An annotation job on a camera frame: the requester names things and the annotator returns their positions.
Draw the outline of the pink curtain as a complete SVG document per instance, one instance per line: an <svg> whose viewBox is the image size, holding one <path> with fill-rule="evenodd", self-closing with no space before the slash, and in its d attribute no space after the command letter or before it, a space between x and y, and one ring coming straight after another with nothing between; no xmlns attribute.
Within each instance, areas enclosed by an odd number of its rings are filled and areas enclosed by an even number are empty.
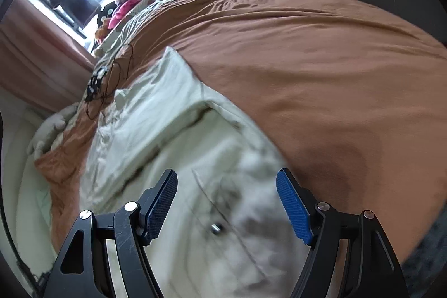
<svg viewBox="0 0 447 298"><path fill-rule="evenodd" d="M29 0L14 0L1 21L1 87L57 112L80 101L96 58Z"/></svg>

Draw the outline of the beige striped blanket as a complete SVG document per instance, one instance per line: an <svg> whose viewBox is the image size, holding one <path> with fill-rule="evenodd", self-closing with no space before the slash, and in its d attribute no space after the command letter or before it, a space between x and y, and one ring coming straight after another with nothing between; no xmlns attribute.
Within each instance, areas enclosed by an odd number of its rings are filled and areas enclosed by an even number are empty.
<svg viewBox="0 0 447 298"><path fill-rule="evenodd" d="M154 0L149 3L149 0L142 0L114 27L101 45L92 52L92 56L99 61L105 55L113 54L136 34L153 12L171 1L173 0Z"/></svg>

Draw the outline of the orange brown bed sheet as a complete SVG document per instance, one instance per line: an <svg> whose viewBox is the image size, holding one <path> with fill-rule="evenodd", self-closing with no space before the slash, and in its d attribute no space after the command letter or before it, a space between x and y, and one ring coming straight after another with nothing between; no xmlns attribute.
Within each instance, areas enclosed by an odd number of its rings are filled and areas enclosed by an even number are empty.
<svg viewBox="0 0 447 298"><path fill-rule="evenodd" d="M51 245L80 207L80 179L114 100L164 54L246 114L287 168L344 213L375 212L400 262L446 205L446 47L357 0L173 0L96 63L82 101L36 168L49 183Z"/></svg>

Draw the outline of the beige plush pillow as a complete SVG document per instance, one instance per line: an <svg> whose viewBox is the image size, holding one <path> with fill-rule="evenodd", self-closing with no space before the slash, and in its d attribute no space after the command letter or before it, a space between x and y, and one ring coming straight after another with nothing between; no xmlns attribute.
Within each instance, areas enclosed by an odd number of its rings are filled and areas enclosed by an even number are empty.
<svg viewBox="0 0 447 298"><path fill-rule="evenodd" d="M69 105L45 120L28 144L27 154L38 160L47 153L56 137L65 130L67 123L77 112L78 105L78 103Z"/></svg>

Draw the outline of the cream white large garment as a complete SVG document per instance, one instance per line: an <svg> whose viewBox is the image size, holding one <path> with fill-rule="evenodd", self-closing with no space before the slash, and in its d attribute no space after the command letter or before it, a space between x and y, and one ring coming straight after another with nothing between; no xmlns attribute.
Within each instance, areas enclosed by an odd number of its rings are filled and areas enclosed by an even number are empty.
<svg viewBox="0 0 447 298"><path fill-rule="evenodd" d="M146 248L165 297L288 297L308 255L276 189L277 148L172 48L99 119L80 207L114 212L172 169L178 188Z"/></svg>

